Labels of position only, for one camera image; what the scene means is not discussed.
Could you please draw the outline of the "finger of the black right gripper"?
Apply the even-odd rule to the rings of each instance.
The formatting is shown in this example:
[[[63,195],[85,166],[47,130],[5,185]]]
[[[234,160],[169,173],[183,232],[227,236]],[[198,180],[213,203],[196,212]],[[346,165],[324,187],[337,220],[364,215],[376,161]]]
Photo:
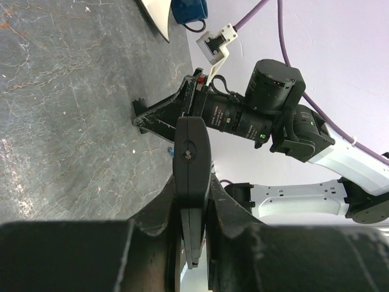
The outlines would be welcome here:
[[[143,114],[148,119],[147,125],[144,126],[147,133],[153,133],[168,142],[173,142],[182,105],[183,94],[176,92],[148,107]]]

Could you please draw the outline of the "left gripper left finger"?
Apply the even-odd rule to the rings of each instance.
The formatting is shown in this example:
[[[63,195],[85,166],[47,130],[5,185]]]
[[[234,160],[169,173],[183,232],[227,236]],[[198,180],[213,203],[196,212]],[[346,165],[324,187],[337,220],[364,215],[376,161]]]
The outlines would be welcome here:
[[[127,220],[1,225],[2,291],[175,291],[175,183]]]

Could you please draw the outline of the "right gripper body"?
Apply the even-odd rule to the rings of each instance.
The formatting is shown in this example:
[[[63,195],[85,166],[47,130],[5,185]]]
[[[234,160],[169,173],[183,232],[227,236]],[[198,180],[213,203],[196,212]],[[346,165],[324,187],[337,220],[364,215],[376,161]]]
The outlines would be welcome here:
[[[183,94],[181,117],[202,116],[208,94],[207,79],[208,75],[205,75],[201,68],[196,68],[192,75],[184,77],[181,89]]]

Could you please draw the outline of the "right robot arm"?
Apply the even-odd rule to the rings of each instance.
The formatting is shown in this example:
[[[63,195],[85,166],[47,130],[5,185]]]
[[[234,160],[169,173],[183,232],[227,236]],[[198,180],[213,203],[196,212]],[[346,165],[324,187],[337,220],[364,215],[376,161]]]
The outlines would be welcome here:
[[[388,218],[388,166],[336,133],[324,118],[300,104],[305,82],[300,71],[282,62],[256,63],[245,94],[216,89],[214,79],[197,69],[179,89],[148,106],[133,101],[134,126],[167,141],[174,139],[180,116],[199,116],[209,128],[271,143],[273,153],[325,167],[339,179],[299,186],[233,184],[233,193],[250,194],[246,204],[257,218],[275,214],[319,213],[360,224]]]

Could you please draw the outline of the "black remote battery cover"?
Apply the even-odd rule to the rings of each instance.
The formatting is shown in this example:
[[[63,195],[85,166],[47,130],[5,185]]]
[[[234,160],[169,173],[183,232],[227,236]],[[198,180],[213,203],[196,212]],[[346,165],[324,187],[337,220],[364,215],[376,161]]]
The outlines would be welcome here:
[[[145,134],[147,130],[144,128],[148,123],[148,119],[143,114],[147,111],[148,107],[145,99],[137,99],[133,101],[133,109],[135,117],[133,118],[133,125],[138,128],[141,134]]]

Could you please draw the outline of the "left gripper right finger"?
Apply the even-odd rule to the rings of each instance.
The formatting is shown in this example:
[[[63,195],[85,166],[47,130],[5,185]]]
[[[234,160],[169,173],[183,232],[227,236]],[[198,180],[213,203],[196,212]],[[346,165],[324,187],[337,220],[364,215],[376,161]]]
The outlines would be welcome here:
[[[236,202],[216,176],[209,198],[209,290],[388,290],[388,243],[377,229],[267,226]]]

